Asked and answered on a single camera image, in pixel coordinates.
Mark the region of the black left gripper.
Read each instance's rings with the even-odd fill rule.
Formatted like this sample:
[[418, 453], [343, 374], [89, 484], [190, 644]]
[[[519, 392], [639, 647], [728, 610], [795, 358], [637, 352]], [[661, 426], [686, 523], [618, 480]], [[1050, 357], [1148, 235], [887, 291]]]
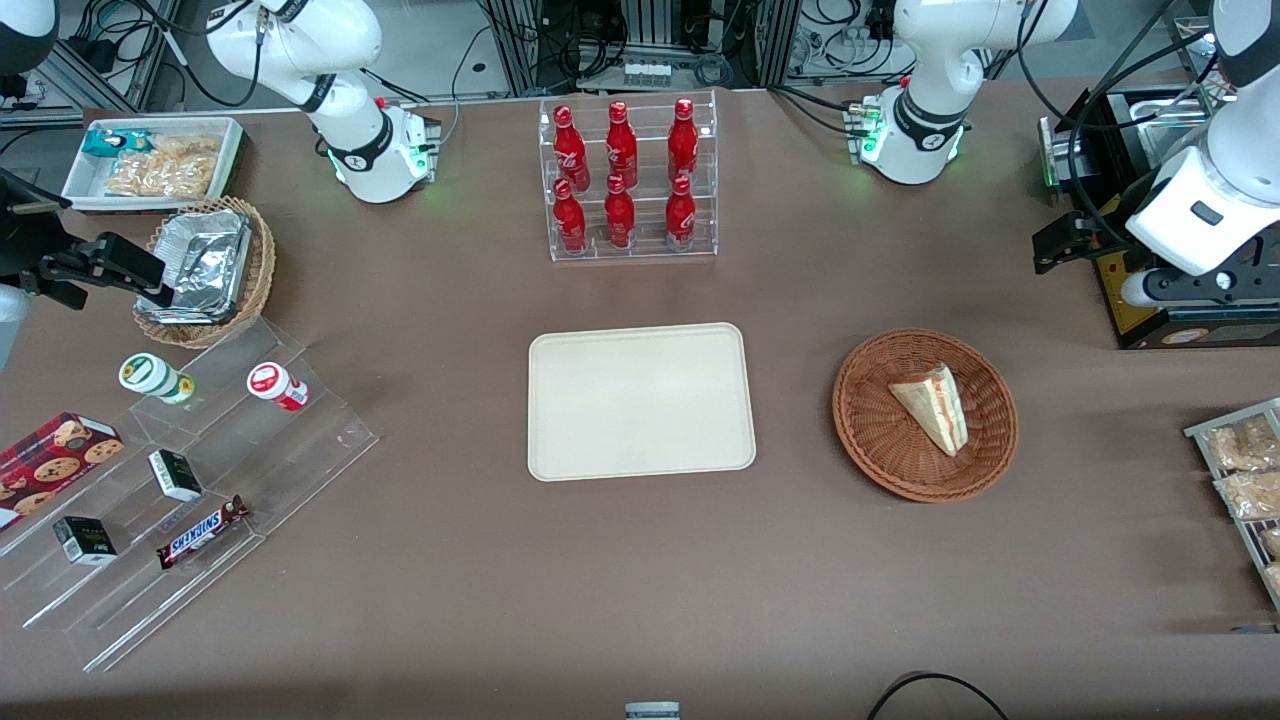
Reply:
[[1128, 242], [1116, 241], [1085, 213], [1071, 210], [1033, 234], [1033, 269], [1044, 275], [1066, 263], [1092, 261], [1128, 250]]

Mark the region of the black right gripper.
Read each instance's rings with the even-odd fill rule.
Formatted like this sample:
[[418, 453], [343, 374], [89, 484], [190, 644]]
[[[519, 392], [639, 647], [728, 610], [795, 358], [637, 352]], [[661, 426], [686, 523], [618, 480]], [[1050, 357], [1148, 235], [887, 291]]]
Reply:
[[72, 236], [20, 269], [20, 291], [28, 296], [51, 299], [73, 311], [84, 307], [87, 284], [131, 292], [160, 306], [169, 306], [169, 286], [164, 282], [165, 263], [116, 233], [101, 233], [95, 240]]

